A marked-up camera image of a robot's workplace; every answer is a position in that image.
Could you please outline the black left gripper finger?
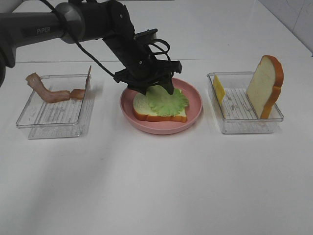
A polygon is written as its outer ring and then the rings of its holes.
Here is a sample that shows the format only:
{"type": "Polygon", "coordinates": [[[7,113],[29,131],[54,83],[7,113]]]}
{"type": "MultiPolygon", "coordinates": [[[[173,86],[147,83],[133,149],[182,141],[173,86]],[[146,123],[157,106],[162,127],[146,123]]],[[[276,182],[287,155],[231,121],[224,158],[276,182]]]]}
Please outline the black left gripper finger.
{"type": "Polygon", "coordinates": [[[164,77],[160,80],[160,86],[163,87],[169,95],[174,93],[174,86],[171,77],[164,77]]]}
{"type": "Polygon", "coordinates": [[[147,89],[149,88],[148,85],[138,85],[138,84],[128,84],[127,88],[133,91],[137,91],[143,95],[146,95],[147,89]]]}

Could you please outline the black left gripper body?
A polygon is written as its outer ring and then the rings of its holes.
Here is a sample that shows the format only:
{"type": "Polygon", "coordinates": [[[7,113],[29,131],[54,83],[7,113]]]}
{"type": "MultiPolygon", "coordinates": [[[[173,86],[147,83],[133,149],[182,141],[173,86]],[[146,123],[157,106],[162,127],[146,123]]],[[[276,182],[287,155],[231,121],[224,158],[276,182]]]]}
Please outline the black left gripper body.
{"type": "Polygon", "coordinates": [[[169,44],[156,37],[157,29],[135,34],[131,39],[112,35],[103,39],[125,69],[117,71],[113,79],[119,83],[160,85],[164,77],[181,73],[180,61],[172,61],[168,55],[169,44]]]}

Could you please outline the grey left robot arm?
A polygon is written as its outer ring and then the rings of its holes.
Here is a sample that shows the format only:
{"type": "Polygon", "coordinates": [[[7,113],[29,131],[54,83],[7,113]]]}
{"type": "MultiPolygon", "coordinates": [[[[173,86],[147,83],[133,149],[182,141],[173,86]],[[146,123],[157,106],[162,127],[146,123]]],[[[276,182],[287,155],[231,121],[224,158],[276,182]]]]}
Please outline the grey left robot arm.
{"type": "Polygon", "coordinates": [[[70,0],[51,6],[44,13],[1,13],[0,77],[15,66],[16,49],[59,38],[68,44],[102,39],[124,69],[112,74],[116,82],[145,94],[151,86],[160,85],[174,92],[172,77],[181,73],[180,61],[157,59],[151,47],[159,47],[162,39],[156,29],[136,33],[125,5],[108,0],[70,0]]]}

